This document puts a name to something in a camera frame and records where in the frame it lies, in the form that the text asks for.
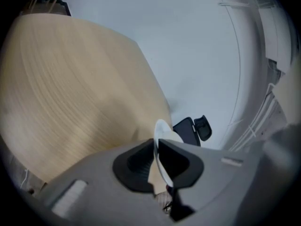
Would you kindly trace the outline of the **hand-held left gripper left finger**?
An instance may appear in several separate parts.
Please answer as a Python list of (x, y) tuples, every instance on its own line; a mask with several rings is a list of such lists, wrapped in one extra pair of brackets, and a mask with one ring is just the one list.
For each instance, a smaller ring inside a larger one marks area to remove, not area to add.
[(39, 213), (52, 226), (167, 226), (148, 171), (153, 141), (116, 147), (79, 161), (39, 196)]

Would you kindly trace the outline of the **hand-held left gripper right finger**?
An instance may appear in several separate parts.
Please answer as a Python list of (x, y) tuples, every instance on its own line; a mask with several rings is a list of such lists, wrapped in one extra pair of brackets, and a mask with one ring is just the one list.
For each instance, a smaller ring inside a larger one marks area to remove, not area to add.
[(158, 158), (173, 182), (174, 224), (237, 226), (262, 154), (261, 144), (232, 152), (159, 140)]

